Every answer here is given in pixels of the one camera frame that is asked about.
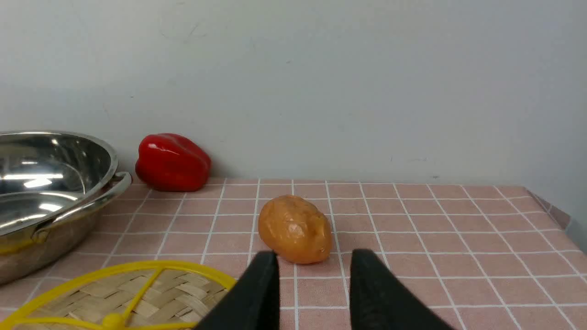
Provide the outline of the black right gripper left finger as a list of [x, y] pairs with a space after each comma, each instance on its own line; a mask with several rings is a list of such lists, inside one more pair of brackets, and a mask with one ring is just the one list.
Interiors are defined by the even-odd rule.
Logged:
[[280, 277], [276, 253], [261, 251], [196, 330], [278, 330]]

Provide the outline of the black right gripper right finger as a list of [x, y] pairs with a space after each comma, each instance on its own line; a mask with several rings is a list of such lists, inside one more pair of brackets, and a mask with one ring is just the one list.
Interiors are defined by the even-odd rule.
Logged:
[[452, 330], [371, 249], [354, 249], [350, 265], [353, 330]]

